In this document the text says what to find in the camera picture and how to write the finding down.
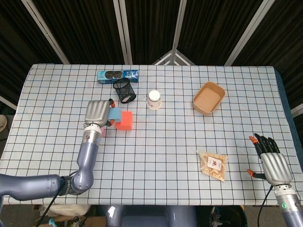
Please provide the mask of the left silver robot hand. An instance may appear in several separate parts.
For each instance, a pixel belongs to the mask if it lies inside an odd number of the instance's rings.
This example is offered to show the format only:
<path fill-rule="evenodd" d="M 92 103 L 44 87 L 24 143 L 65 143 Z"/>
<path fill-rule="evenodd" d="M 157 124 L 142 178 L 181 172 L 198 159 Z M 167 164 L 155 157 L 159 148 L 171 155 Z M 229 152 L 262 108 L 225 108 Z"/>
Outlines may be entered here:
<path fill-rule="evenodd" d="M 104 126 L 112 126 L 115 121 L 108 119 L 109 109 L 115 108 L 115 106 L 115 102 L 111 98 L 108 100 L 89 101 L 85 114 L 85 124 L 95 124 L 100 128 Z"/>

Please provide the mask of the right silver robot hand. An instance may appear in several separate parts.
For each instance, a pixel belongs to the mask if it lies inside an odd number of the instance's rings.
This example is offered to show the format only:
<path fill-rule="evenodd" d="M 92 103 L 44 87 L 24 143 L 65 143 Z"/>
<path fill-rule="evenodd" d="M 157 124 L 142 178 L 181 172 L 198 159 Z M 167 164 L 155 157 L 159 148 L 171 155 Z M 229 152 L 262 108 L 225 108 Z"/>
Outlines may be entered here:
<path fill-rule="evenodd" d="M 252 178 L 266 180 L 272 186 L 290 184 L 293 180 L 290 168 L 277 143 L 270 137 L 254 134 L 249 137 L 261 161 L 263 173 L 256 173 L 250 169 L 247 173 Z"/>

